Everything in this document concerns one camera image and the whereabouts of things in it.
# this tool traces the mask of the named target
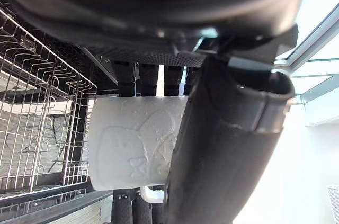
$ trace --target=metal wire basket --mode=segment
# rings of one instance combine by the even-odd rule
[[[87,181],[95,98],[96,85],[0,8],[0,198]]]

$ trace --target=textured grip surface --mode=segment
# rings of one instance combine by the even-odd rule
[[[112,205],[113,224],[133,224],[132,204],[129,198],[114,197]]]

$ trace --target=dishwasher rack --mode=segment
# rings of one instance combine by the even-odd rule
[[[96,85],[0,7],[0,200],[87,182]]]

